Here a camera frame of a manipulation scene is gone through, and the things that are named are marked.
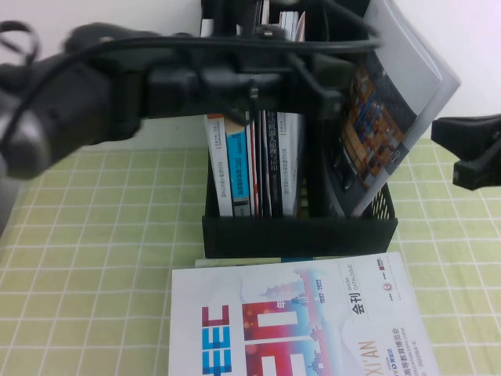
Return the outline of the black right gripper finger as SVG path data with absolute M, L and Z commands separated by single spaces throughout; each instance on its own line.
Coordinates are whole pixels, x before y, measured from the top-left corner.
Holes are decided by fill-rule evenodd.
M 471 191 L 500 186 L 500 160 L 457 161 L 453 165 L 452 183 Z
M 431 140 L 459 159 L 476 159 L 500 139 L 500 115 L 441 117 L 431 124 Z

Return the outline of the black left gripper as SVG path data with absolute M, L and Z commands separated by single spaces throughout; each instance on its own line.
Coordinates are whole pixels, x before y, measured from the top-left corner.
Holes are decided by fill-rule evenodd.
M 344 104 L 353 62 L 285 40 L 201 38 L 189 52 L 187 114 L 275 110 L 332 120 Z M 309 62 L 303 56 L 309 56 Z

